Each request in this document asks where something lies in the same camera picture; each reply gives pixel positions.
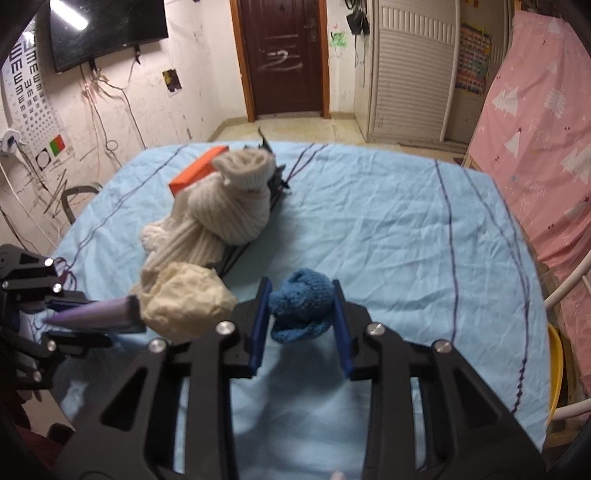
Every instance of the door handle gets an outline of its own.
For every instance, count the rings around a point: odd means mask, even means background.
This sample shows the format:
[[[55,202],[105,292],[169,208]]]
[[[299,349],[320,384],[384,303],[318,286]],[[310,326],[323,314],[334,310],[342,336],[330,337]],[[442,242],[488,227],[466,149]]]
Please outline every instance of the door handle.
[[[318,29],[316,28],[316,19],[309,18],[308,23],[304,25],[304,30],[309,31],[309,38],[310,41],[317,41],[318,40]]]

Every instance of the eye chart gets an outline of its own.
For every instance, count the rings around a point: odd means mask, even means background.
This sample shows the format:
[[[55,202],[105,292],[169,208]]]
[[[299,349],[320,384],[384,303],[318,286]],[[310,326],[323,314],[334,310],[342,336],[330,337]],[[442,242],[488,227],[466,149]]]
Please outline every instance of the eye chart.
[[[22,133],[23,150],[39,171],[63,156],[69,146],[43,89],[35,44],[34,21],[12,48],[2,68],[2,81],[12,116],[12,128]]]

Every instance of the metal screw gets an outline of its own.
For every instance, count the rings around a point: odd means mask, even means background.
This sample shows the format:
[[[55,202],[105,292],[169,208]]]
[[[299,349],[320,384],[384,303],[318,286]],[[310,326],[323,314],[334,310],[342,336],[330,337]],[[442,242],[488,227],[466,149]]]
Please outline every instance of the metal screw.
[[[437,353],[449,353],[452,351],[452,343],[448,340],[438,340],[435,342],[435,350]]]
[[[382,325],[381,323],[373,322],[368,325],[367,332],[372,337],[379,337],[379,336],[382,336],[386,332],[386,327],[384,325]]]
[[[167,343],[163,338],[155,338],[148,344],[148,350],[152,353],[162,353],[166,350]]]
[[[232,322],[220,322],[216,325],[216,332],[220,335],[230,335],[236,330],[236,325]]]

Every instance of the television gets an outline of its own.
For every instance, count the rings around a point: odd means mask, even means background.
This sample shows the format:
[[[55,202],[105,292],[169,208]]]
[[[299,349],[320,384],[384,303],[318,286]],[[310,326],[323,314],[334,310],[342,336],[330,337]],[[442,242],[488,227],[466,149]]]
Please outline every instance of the television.
[[[51,0],[56,72],[168,37],[164,0]]]

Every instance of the yellow chair seat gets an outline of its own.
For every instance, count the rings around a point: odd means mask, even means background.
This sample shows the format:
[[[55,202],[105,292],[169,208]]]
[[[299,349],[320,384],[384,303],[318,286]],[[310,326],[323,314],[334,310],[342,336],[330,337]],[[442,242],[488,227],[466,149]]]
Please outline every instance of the yellow chair seat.
[[[550,324],[548,324],[548,338],[550,340],[550,418],[552,418],[556,405],[558,405],[560,387],[562,386],[564,353],[560,336]]]

